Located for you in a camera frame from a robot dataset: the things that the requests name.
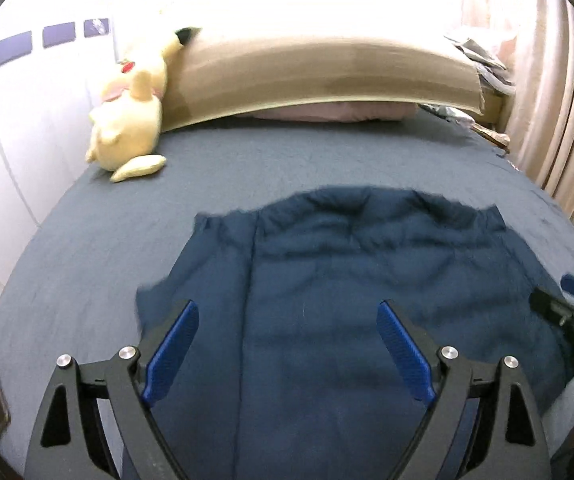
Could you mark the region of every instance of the plush toy body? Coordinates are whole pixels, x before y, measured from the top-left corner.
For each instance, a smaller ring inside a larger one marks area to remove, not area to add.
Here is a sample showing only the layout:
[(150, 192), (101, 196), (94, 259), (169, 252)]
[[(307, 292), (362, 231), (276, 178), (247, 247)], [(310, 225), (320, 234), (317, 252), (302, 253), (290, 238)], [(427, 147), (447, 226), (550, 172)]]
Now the plush toy body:
[(167, 71), (193, 29), (160, 36), (139, 45), (117, 64), (101, 91), (102, 104), (89, 117), (94, 123), (87, 162), (113, 171), (112, 182), (155, 173), (165, 158), (151, 155), (160, 136)]

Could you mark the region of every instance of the plush toy foot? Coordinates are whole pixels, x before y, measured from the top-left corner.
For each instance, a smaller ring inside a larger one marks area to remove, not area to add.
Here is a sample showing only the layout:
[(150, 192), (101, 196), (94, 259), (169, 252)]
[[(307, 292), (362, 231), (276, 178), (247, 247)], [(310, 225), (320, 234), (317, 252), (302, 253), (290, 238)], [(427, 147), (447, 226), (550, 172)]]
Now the plush toy foot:
[(112, 182), (120, 182), (134, 176), (144, 176), (157, 172), (166, 163), (162, 155), (135, 156), (112, 174)]

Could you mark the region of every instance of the bed sheet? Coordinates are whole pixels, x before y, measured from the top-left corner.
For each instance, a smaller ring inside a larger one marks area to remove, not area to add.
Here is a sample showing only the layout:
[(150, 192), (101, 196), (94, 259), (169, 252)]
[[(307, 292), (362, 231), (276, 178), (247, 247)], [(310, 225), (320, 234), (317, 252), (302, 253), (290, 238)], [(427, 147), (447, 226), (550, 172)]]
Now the bed sheet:
[[(58, 355), (107, 359), (139, 340), (136, 289), (166, 276), (199, 212), (262, 207), (326, 185), (411, 188), (507, 225), (559, 280), (574, 273), (574, 227), (504, 154), (420, 111), (398, 123), (291, 124), (228, 118), (161, 137), (167, 167), (111, 184), (90, 168), (20, 258), (0, 299), (0, 379), (12, 422), (0, 453), (22, 472), (33, 421)], [(101, 405), (116, 462), (121, 440)], [(574, 383), (545, 416), (554, 450), (574, 420)]]

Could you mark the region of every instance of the purple rectangular panel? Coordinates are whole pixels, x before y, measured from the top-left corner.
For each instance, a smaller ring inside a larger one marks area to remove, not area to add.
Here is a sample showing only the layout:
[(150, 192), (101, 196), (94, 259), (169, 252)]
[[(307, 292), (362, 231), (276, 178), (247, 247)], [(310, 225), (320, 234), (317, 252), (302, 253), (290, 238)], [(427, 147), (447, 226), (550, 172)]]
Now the purple rectangular panel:
[(21, 32), (0, 40), (0, 66), (30, 54), (33, 50), (32, 32)]
[(86, 38), (105, 36), (107, 34), (109, 34), (109, 19), (94, 18), (92, 20), (84, 20), (84, 36)]
[(47, 48), (62, 43), (74, 41), (76, 38), (76, 24), (74, 22), (49, 25), (42, 29), (42, 46)]

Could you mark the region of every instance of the dark blue garment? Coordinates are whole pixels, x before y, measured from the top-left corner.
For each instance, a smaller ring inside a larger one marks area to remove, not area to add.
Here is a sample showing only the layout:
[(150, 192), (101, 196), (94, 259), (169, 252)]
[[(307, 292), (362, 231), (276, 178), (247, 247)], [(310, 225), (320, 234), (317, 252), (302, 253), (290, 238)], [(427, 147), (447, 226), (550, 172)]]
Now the dark blue garment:
[(424, 407), (376, 331), (378, 304), (471, 359), (516, 356), (543, 412), (574, 370), (530, 312), (537, 285), (558, 290), (495, 207), (412, 190), (325, 188), (200, 217), (169, 276), (137, 297), (143, 333), (173, 298), (200, 309), (154, 416), (195, 480), (385, 479)]

